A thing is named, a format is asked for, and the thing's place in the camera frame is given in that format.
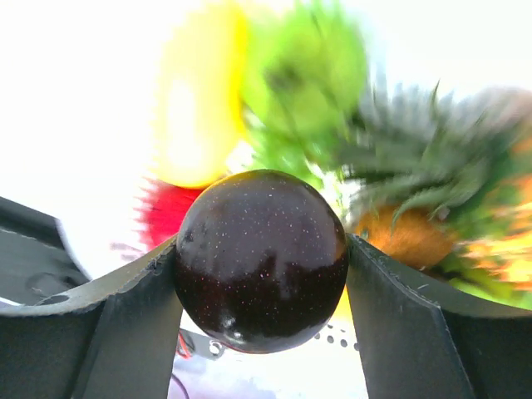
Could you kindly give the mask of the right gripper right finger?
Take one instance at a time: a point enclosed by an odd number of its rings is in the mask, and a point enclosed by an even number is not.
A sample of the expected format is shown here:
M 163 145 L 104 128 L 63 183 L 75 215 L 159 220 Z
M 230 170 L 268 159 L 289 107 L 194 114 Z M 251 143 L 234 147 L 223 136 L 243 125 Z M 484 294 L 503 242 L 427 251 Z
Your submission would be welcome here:
M 463 293 L 350 235 L 347 291 L 370 398 L 531 396 L 531 312 Z

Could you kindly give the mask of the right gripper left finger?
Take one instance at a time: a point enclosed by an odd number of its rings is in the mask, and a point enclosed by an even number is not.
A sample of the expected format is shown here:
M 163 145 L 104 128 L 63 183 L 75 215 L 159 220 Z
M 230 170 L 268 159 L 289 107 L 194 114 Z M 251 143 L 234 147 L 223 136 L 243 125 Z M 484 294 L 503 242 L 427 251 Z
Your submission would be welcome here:
M 175 241 L 36 306 L 1 311 L 3 398 L 165 398 L 177 338 Z

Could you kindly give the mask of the red apple toy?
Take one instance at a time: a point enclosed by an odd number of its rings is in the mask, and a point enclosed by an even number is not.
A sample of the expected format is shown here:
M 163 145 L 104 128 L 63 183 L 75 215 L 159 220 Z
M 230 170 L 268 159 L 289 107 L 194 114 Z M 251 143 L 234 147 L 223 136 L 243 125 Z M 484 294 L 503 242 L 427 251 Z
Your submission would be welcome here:
M 203 189 L 191 189 L 146 178 L 134 205 L 140 241 L 152 250 L 176 234 L 185 214 Z

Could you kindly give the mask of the dark purple plum toy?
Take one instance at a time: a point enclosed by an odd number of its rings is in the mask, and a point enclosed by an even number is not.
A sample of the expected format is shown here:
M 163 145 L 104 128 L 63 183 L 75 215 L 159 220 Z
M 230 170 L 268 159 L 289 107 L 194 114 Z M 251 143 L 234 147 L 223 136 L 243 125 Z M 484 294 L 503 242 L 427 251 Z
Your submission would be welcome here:
M 313 338 L 347 278 L 338 217 L 312 186 L 275 170 L 211 185 L 188 210 L 175 247 L 184 310 L 239 352 L 280 352 Z

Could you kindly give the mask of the yellow lemon toy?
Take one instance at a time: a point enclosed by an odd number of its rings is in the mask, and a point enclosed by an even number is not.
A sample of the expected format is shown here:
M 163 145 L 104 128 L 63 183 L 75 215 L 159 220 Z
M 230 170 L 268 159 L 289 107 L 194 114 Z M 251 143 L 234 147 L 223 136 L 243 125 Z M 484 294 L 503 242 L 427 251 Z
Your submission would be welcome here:
M 239 88 L 247 18 L 235 1 L 193 1 L 165 43 L 152 121 L 158 180 L 203 188 L 244 138 Z

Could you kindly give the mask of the green grape bunch toy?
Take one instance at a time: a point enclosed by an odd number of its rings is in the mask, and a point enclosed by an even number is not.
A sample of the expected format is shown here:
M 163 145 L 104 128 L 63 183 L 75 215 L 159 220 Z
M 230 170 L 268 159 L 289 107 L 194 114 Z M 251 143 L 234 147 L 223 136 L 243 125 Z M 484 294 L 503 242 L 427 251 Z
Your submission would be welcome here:
M 280 170 L 317 189 L 367 83 L 357 23 L 339 1 L 293 1 L 249 14 L 244 77 L 252 168 Z

